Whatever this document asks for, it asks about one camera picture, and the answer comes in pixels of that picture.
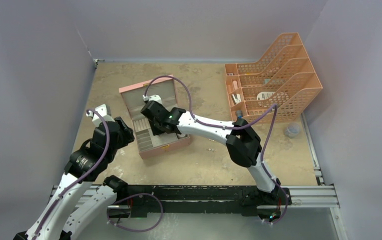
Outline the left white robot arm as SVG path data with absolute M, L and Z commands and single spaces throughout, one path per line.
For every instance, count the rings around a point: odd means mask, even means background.
M 97 113 L 93 119 L 97 123 L 92 138 L 70 155 L 45 210 L 27 231 L 15 235 L 16 240 L 75 240 L 102 209 L 127 200 L 127 184 L 111 176 L 93 199 L 76 208 L 82 195 L 114 160 L 117 151 L 135 140 L 133 130 L 121 117 Z

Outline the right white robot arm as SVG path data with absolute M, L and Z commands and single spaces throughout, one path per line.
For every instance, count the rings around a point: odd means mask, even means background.
M 291 204 L 289 193 L 264 160 L 266 146 L 245 119 L 209 119 L 178 107 L 167 110 L 153 100 L 146 102 L 141 114 L 158 133 L 196 135 L 225 145 L 231 160 L 246 168 L 256 183 L 255 189 L 242 192 L 241 205 Z

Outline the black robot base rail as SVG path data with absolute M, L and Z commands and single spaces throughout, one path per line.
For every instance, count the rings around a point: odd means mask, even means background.
M 145 218 L 149 213 L 232 213 L 272 222 L 280 218 L 281 211 L 291 205 L 241 205 L 242 192 L 255 189 L 256 186 L 252 185 L 128 184 L 114 175 L 105 178 L 102 185 L 113 188 L 117 205 L 133 218 Z

